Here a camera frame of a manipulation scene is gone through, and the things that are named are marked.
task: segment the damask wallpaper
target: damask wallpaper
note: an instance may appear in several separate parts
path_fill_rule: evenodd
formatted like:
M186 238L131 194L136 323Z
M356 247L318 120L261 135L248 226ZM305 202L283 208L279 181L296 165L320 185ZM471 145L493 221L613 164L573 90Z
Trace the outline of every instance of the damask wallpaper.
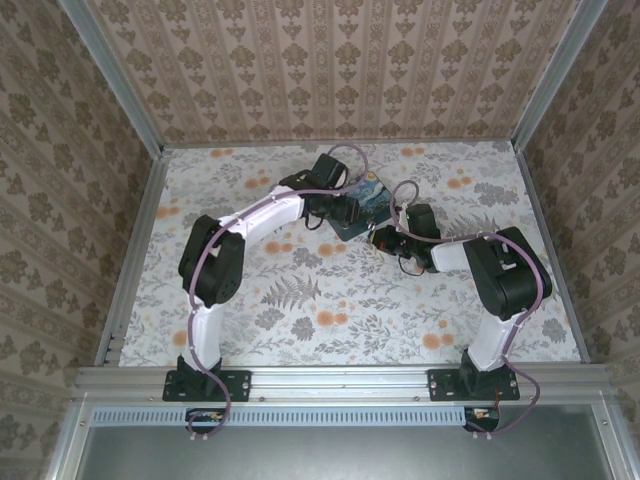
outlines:
M167 144L508 138L579 0L89 0Z
M526 149L592 359L640 449L640 2L611 1Z
M61 7L0 2L0 478L46 468L149 167Z

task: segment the floral mat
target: floral mat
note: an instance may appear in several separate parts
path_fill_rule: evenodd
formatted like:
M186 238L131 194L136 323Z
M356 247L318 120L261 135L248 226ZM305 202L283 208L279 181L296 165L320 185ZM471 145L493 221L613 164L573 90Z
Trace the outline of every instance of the floral mat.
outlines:
M519 227L550 271L508 142L362 145L389 188L420 185L443 235ZM281 178L309 168L329 146L184 149L169 153L121 366L174 365L186 340L187 303L178 262L193 222L262 198ZM356 153L335 156L361 171ZM400 199L409 199L409 190ZM413 261L405 268L416 271ZM457 362L484 310L469 272L414 277L366 243L343 243L328 224L300 220L245 255L243 282L227 304L226 365L370 365ZM516 338L517 361L579 361L557 289Z

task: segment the cable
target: cable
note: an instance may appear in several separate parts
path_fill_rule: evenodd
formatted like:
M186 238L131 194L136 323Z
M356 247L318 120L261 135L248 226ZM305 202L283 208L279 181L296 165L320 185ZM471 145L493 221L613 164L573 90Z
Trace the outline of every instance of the cable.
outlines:
M474 239L474 238L481 238L481 237L493 238L493 239L496 239L496 240L506 244L507 246L511 247L511 249L513 249L518 255L520 255L520 257L522 257L522 259L527 263L527 265L529 266L529 268L533 272L533 276L535 278L536 288L537 288L535 301L533 302L531 307L529 307L529 309L526 312L524 312L520 317L518 317L518 319L513 323L513 326L511 327L511 331L509 332L509 336L507 337L507 340L506 340L506 342L504 344L504 347L502 348L502 352L500 353L500 355L502 357L501 359L502 359L503 363L507 366L507 368L510 368L516 374L520 375L521 377L526 378L527 380L529 380L533 384L533 386L534 386L534 388L536 390L535 394L533 395L533 397L531 399L531 403L518 416L518 418L516 418L509 425L507 425L505 427L502 427L502 428L499 428L498 430L494 430L493 432L487 432L482 427L480 427L480 426L478 426L478 425L476 425L476 424L474 424L472 422L467 422L469 425L471 425L472 427L474 427L478 431L486 433L487 437L489 437L490 434L491 435L498 435L500 433L507 432L507 431L511 430L511 428L515 427L520 422L522 422L525 419L525 417L527 415L529 415L529 413L531 412L533 407L536 405L536 403L538 403L538 400L540 399L540 384L532 376L530 376L529 374L527 374L527 373L523 372L522 370L514 367L513 364L511 362L509 362L509 360L507 359L507 355L509 354L509 349L511 348L511 344L513 343L513 340L515 339L515 336L517 335L518 330L520 330L520 327L522 326L522 324L525 322L525 320L527 318L529 318L533 314L533 312L535 312L538 309L538 307L542 303L542 297L544 295L544 284L543 284L543 281L542 281L542 275L540 274L540 271L536 267L536 264L533 261L533 259L527 254L527 252L525 252L522 249L522 247L520 247L520 245L516 244L515 242L513 242L512 240L509 240L506 237L503 237L502 235L498 235L495 232L480 232L480 233L478 233L476 235L461 235L461 236L458 236L458 237L450 237L450 238L428 238L428 237L421 237L419 235L411 233L409 230L407 230L406 228L404 228L400 224L400 219L398 218L398 214L395 211L396 194L397 194L398 190L400 188L402 188L404 185L413 185L413 187L415 189L415 194L414 194L413 198L411 199L411 201L409 202L408 205L413 205L416 202L416 200L418 199L419 192L420 192L420 187L413 180L403 180L402 182L398 183L398 185L396 185L396 187L391 192L391 201L389 202L389 212L391 213L391 218L393 219L393 223L394 223L395 227L398 230L400 230L402 233L404 233L405 235L407 235L407 236L409 236L409 237L411 237L411 238L413 238L415 240L420 240L420 241L423 241L423 242L430 242L430 243L459 242L459 241L471 240L471 239Z
M191 306L191 313L189 314L189 321L187 323L187 339L188 339L189 351L191 352L193 361L198 367L198 369L202 371L202 373L204 373L207 377L211 378L224 393L225 412L222 415L222 419L220 420L220 423L218 423L218 425L211 432L209 432L209 435L214 435L220 431L222 426L225 424L225 422L229 418L229 414L231 411L231 396L229 395L229 390L227 389L225 384L222 383L222 381L218 378L217 375L207 370L207 368L202 364L202 362L198 358L198 355L196 354L194 338L193 338L194 318L196 316L196 312L202 307L202 304L199 304L196 302L196 297L195 297L196 284L198 283L198 278L200 277L200 273L202 272L202 267L204 266L204 263L209 255L209 250L211 250L213 245L216 244L218 239L229 228L231 228L236 223L240 222L244 218L248 217L249 215L256 212L257 210L260 210L262 207L268 205L271 202L275 202L276 200L280 200L282 198L299 196L299 195L342 195L342 194L351 192L353 190L356 190L358 187L360 187L360 185L362 185L362 183L367 178L367 174L369 173L369 159L367 158L367 154L364 152L364 150L362 150L362 148L358 147L357 145L342 143L342 144L334 145L333 147L331 147L329 149L328 155L331 155L331 153L333 153L335 150L342 147L351 148L352 150L355 150L356 152L358 152L362 157L362 162L364 163L364 173L358 179L357 182L347 187L340 188L338 190L321 190L321 189L291 190L289 192L283 192L277 195L271 195L269 198L266 198L264 199L264 201L257 203L253 207L247 209L245 212L231 219L228 223L222 225L218 230L216 230L216 232L213 234L209 242L207 242L206 246L202 250L202 255L200 255L200 258L198 259L196 268L193 271L193 276L191 277L191 284L189 285L189 305ZM192 423L193 422L189 422L187 429L189 430L189 433L192 436L195 436L196 433L193 431Z
M404 267L402 266L402 262L400 261L400 255L398 255L398 266L400 267L400 270L402 270L404 273L406 273L407 275L409 275L410 277L420 277L422 276L422 274L424 273L424 268L422 269L422 271L420 273L411 273L411 272L407 272Z
M322 226L323 223L324 223L324 217L320 217L320 223L318 223L317 225L314 225L313 227L310 227L309 226L309 215L307 215L304 218L304 226L307 227L307 230L309 230L311 232L313 232L314 230L319 229Z

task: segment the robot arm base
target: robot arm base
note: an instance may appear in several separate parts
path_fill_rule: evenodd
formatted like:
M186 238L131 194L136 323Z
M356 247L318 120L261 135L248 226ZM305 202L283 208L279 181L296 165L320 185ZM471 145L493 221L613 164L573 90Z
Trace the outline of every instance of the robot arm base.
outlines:
M427 378L432 402L495 401L497 396L501 401L520 399L518 381L513 371L503 365L490 372L481 372L467 350L462 354L459 368L428 370Z
M249 401L250 370L221 370L220 360L211 370L229 389L233 402ZM165 402L224 402L225 397L216 383L204 373L193 369L180 355L178 366L167 373L162 400Z

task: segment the small blue box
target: small blue box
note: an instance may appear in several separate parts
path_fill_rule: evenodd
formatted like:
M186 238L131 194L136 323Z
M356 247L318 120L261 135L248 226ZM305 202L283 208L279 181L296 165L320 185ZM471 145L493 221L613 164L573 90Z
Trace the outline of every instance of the small blue box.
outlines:
M387 190L375 173L369 172L362 185L347 196L356 198L360 203L359 219L347 227L338 221L329 220L329 224L343 242L366 232L370 222L379 225L391 218L389 213L391 192Z

